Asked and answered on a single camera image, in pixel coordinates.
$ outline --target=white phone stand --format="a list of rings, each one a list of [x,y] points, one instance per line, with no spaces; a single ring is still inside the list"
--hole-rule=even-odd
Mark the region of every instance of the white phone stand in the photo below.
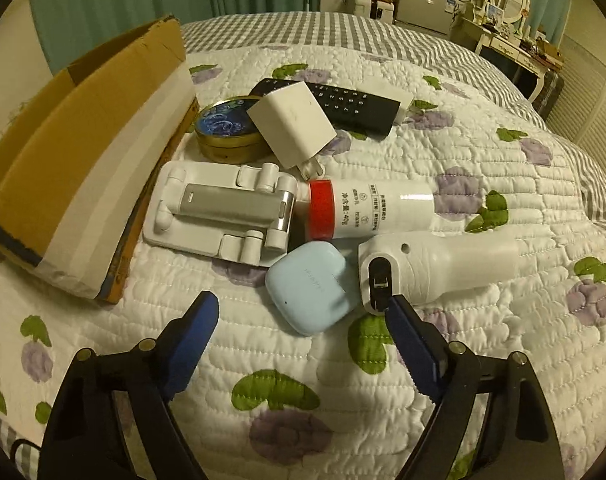
[[[288,251],[296,179],[261,168],[172,161],[159,172],[143,224],[151,244],[269,267]]]

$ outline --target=desk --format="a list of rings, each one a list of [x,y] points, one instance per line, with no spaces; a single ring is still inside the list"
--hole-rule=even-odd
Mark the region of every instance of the desk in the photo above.
[[[483,47],[487,47],[491,48],[501,56],[512,60],[519,66],[519,69],[512,77],[512,82],[515,83],[520,75],[521,70],[526,70],[536,76],[536,87],[528,97],[528,101],[533,103],[534,99],[536,99],[538,94],[540,94],[543,88],[547,68],[542,63],[538,62],[536,58],[525,52],[525,50],[522,48],[514,46],[512,43],[504,40],[497,34],[493,34],[486,28],[471,22],[467,18],[460,18],[458,20],[452,29],[449,39],[452,41],[452,43],[456,43],[460,46],[473,50],[479,56],[481,55]]]

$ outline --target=light blue earbuds case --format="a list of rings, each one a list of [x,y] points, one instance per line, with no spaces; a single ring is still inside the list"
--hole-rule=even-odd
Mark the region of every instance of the light blue earbuds case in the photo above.
[[[361,304],[358,270],[331,243],[308,242],[267,271],[265,286],[294,330],[323,332]]]

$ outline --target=blue lid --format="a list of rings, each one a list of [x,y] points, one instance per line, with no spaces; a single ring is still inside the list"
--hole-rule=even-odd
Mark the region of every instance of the blue lid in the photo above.
[[[358,270],[328,242],[296,248],[267,271],[274,304],[303,335],[323,332],[361,304]]]
[[[233,97],[205,108],[197,117],[195,127],[205,136],[239,137],[258,133],[258,128],[247,114],[258,97]]]

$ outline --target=gold tin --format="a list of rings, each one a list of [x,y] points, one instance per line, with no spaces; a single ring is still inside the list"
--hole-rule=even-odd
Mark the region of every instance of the gold tin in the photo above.
[[[270,146],[247,114],[259,99],[237,96],[203,108],[194,121],[194,133],[203,155],[227,164],[244,164],[270,155]]]

